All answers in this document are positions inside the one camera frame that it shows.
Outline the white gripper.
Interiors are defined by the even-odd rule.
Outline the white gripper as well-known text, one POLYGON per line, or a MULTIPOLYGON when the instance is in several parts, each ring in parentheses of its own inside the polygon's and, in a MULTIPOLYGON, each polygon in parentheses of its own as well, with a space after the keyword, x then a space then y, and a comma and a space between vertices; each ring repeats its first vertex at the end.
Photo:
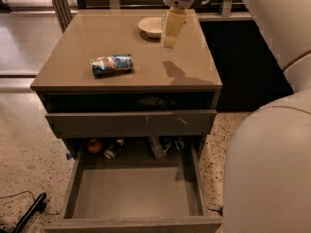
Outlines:
MULTIPOLYGON (((165 48, 173 49, 177 38, 186 23, 186 12, 193 6, 196 0, 163 0, 163 3, 171 7, 164 16, 162 45, 165 48)), ((206 5, 210 0, 202 0, 201 4, 206 5)))

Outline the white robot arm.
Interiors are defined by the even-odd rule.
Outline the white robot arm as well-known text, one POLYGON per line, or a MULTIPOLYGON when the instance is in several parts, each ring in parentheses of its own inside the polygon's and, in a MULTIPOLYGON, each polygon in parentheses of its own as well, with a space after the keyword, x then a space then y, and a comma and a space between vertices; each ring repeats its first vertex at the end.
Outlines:
POLYGON ((311 0, 242 1, 292 94, 232 136, 218 233, 311 233, 311 0))

